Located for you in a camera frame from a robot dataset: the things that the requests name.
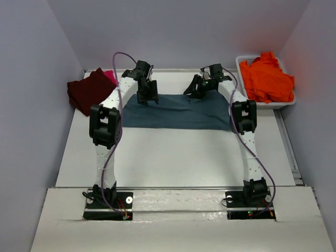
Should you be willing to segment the teal blue t shirt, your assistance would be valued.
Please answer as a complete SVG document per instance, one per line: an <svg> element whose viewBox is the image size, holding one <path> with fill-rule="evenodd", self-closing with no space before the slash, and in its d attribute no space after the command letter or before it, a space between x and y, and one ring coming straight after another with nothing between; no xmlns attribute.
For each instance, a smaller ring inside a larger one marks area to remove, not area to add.
<svg viewBox="0 0 336 252"><path fill-rule="evenodd" d="M123 107L124 128L230 131L229 103L217 91L203 99L160 94L159 103L138 104L136 94Z"/></svg>

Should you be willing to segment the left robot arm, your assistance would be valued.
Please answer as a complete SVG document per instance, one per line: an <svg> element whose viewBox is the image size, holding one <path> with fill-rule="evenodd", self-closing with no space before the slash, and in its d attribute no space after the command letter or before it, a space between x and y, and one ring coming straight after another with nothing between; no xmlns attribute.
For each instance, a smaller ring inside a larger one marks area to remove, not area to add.
<svg viewBox="0 0 336 252"><path fill-rule="evenodd" d="M90 109L89 136L97 155L97 177L92 188L92 199L104 207L111 207L117 198L114 174L114 152L122 135L122 110L136 94L136 101L147 106L159 102L157 82L151 79L153 66L137 61L132 70L126 70L111 94Z"/></svg>

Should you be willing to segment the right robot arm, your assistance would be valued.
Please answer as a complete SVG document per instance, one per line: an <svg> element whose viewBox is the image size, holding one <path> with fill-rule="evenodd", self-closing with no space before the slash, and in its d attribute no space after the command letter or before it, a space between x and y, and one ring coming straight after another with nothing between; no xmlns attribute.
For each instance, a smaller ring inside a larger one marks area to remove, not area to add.
<svg viewBox="0 0 336 252"><path fill-rule="evenodd" d="M265 166L257 155L255 131L257 128L257 105L238 90L236 77L221 64L213 64L200 69L191 84L184 91L190 98L203 99L207 92L216 90L229 103L230 127L239 143L243 161L243 189L236 196L226 197L228 203L239 203L253 206L263 201L268 193L266 179L263 174Z"/></svg>

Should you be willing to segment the pink folded t shirt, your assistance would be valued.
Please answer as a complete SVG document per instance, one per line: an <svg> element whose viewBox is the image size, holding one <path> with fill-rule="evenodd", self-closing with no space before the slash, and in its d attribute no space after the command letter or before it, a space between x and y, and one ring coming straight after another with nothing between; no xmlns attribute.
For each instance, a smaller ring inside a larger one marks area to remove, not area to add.
<svg viewBox="0 0 336 252"><path fill-rule="evenodd" d="M113 70L107 70L103 72L104 75L109 78L115 85L117 84L116 78L114 76Z"/></svg>

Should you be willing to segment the dark red folded t shirt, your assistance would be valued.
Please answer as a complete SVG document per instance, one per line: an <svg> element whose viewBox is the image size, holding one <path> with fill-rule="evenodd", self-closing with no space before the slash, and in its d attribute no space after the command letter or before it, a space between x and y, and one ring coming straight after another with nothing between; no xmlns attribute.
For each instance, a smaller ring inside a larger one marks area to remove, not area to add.
<svg viewBox="0 0 336 252"><path fill-rule="evenodd" d="M69 103L87 117L92 105L103 102L117 86L103 72L98 68L87 78L67 83Z"/></svg>

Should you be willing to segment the orange t shirt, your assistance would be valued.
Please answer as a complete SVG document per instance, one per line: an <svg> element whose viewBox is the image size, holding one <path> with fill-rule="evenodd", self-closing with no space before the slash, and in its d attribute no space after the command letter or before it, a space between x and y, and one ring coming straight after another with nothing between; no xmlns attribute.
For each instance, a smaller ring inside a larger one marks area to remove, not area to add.
<svg viewBox="0 0 336 252"><path fill-rule="evenodd" d="M272 51L262 52L252 63L239 63L247 97L256 102L292 102L295 78L283 72Z"/></svg>

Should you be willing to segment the white plastic basket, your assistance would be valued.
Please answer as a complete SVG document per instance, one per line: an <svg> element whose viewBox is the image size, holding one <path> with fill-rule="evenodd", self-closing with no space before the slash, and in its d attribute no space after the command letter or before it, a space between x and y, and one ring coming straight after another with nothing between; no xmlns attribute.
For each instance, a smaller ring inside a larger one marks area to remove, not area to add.
<svg viewBox="0 0 336 252"><path fill-rule="evenodd" d="M238 56L235 59L237 72L238 72L238 77L239 77L239 81L240 81L241 92L244 94L245 97L248 97L248 95L247 95L247 91L245 89L245 82L244 82L243 77L241 75L242 73L241 73L239 64L242 61L247 61L247 63L250 65L257 57L258 57L258 55L244 55L244 56ZM262 109L262 110L277 110L277 109L281 109L285 106L294 105L296 103L296 99L297 99L297 97L296 97L296 94L295 94L295 90L293 90L293 101L292 102L270 102L270 103L258 102L257 103L257 108Z"/></svg>

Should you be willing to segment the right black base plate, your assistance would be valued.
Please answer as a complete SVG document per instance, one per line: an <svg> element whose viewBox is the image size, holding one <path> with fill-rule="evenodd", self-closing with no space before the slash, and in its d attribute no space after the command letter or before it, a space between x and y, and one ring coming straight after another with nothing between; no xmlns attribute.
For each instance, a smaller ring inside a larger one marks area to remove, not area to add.
<svg viewBox="0 0 336 252"><path fill-rule="evenodd" d="M271 193L261 199L247 202L242 191L226 191L221 204L226 208L228 220L276 219Z"/></svg>

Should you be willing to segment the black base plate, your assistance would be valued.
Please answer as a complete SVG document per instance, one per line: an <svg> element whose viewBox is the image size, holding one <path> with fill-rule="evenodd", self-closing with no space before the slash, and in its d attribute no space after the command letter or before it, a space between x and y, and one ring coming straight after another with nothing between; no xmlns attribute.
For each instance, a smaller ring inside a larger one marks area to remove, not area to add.
<svg viewBox="0 0 336 252"><path fill-rule="evenodd" d="M83 212L83 218L88 221L131 221L133 220L133 192L118 191L117 198L110 205L115 209L112 210L109 206L93 200L93 192L86 192L86 203Z"/></svg>
<svg viewBox="0 0 336 252"><path fill-rule="evenodd" d="M271 193L261 199L247 202L242 191L226 191L221 204L226 208L228 220L276 219Z"/></svg>

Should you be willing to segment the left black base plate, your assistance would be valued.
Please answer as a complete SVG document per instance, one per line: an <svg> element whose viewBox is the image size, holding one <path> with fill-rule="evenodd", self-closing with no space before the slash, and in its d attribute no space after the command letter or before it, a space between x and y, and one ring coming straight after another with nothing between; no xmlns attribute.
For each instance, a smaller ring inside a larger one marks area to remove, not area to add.
<svg viewBox="0 0 336 252"><path fill-rule="evenodd" d="M93 192L86 192L86 203L83 212L83 218L88 221L131 221L133 220L133 192L118 191L117 198L110 205L115 209L112 210L109 206L93 200Z"/></svg>

